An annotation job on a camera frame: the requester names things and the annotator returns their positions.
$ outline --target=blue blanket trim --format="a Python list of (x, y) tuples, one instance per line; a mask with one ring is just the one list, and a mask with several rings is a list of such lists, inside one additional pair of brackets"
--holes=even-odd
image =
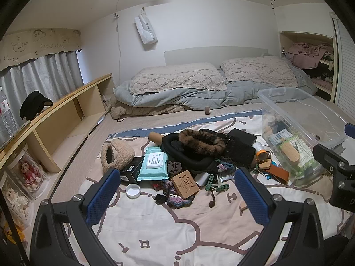
[(177, 125), (168, 125), (168, 126), (159, 127), (159, 128), (134, 129), (134, 130), (111, 134), (108, 136), (107, 139), (122, 138), (122, 137), (148, 137), (149, 133), (152, 131), (157, 132), (159, 134), (173, 133), (173, 132), (176, 132), (176, 131), (179, 131), (179, 130), (182, 130), (182, 129), (185, 129), (187, 127), (191, 127), (191, 126), (194, 126), (197, 124), (212, 123), (212, 122), (227, 120), (230, 118), (240, 118), (240, 117), (256, 116), (256, 115), (262, 115), (262, 110), (225, 114), (222, 116), (215, 116), (215, 117), (206, 118), (206, 119), (197, 119), (192, 122), (185, 122), (185, 123), (180, 123)]

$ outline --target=clear plastic storage bin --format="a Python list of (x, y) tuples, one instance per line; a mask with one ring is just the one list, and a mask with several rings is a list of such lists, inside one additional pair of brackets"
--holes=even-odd
[[(313, 147), (321, 143), (333, 149), (344, 142), (345, 120), (298, 88), (265, 89), (258, 96), (263, 107), (263, 138), (295, 185), (311, 182), (324, 171), (313, 158)], [(296, 159), (292, 157), (293, 148), (299, 153), (298, 160), (297, 153)]]
[(22, 230), (26, 229), (33, 222), (33, 203), (6, 172), (0, 180), (0, 188), (15, 224)]
[(30, 198), (38, 198), (48, 185), (48, 177), (43, 168), (36, 163), (27, 151), (28, 145), (15, 151), (8, 159), (10, 175), (28, 193)]

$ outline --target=screw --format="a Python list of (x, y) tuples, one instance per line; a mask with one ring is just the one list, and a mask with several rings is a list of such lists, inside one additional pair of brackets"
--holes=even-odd
[(282, 201), (282, 196), (280, 194), (275, 194), (272, 196), (272, 198), (277, 202)]
[(74, 202), (79, 202), (79, 201), (81, 201), (81, 199), (83, 199), (83, 195), (75, 194), (75, 195), (73, 196), (73, 201), (74, 201)]
[(48, 203), (49, 203), (49, 200), (48, 200), (48, 199), (44, 199), (44, 200), (41, 201), (41, 205), (42, 205), (42, 206), (45, 206), (45, 205), (47, 205)]
[(314, 205), (314, 200), (313, 200), (313, 199), (308, 198), (308, 199), (306, 199), (306, 201), (307, 201), (307, 204), (308, 204), (308, 205), (310, 205), (310, 206), (313, 206), (313, 205)]

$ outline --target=white bottle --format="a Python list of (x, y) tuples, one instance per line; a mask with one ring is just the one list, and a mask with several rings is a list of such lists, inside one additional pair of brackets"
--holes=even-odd
[(0, 87), (0, 115), (1, 119), (5, 124), (6, 130), (10, 137), (12, 137), (17, 132), (17, 125), (14, 117), (11, 114), (10, 107), (8, 105), (8, 99), (5, 96), (5, 93)]

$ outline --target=black cap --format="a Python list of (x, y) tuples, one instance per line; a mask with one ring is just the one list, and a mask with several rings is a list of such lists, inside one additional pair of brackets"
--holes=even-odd
[(52, 105), (53, 102), (51, 99), (44, 97), (39, 91), (33, 91), (22, 103), (20, 117), (21, 119), (26, 118), (27, 121), (32, 121), (45, 106)]

